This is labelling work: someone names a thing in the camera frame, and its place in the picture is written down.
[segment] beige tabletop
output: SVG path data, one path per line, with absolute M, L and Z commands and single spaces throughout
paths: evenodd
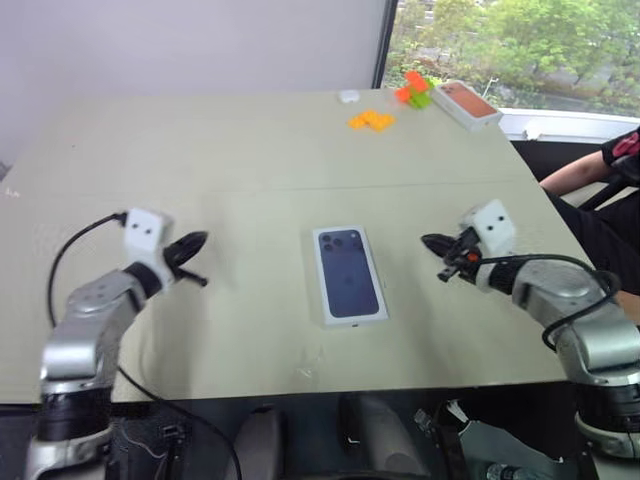
M 366 109 L 382 133 L 352 130 Z M 461 214 L 500 198 L 518 250 L 584 254 L 497 127 L 469 133 L 432 105 L 388 91 L 355 104 L 335 93 L 78 101 L 16 164 L 0 195 L 0 402 L 38 398 L 49 334 L 45 284 L 75 231 L 134 206 L 208 230 L 188 265 L 210 277 L 149 302 L 121 364 L 169 398 L 558 380 L 541 327 L 500 293 L 441 283 L 425 233 L 457 233 Z M 362 225 L 390 319 L 321 326 L 311 230 Z M 73 288 L 126 266 L 123 231 L 90 234 L 65 257 L 58 316 Z M 116 400 L 143 398 L 121 378 Z

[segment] phone image on box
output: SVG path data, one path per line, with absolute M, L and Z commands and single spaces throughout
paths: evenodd
M 316 229 L 313 239 L 325 324 L 355 326 L 388 318 L 364 230 Z

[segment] green foliage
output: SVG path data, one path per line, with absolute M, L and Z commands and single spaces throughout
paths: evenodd
M 386 85 L 417 70 L 490 85 L 499 106 L 640 115 L 638 0 L 436 0 L 431 24 L 425 11 L 399 8 Z

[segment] window frame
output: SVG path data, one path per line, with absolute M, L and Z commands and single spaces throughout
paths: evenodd
M 398 0 L 386 0 L 372 88 L 382 87 Z M 601 144 L 638 128 L 640 118 L 579 111 L 499 108 L 500 128 L 511 141 Z

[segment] phone box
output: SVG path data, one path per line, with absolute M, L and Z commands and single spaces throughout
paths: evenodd
M 431 98 L 471 132 L 497 124 L 502 118 L 500 111 L 459 80 L 438 85 L 431 90 Z
M 318 228 L 313 243 L 325 326 L 357 327 L 388 319 L 364 229 Z

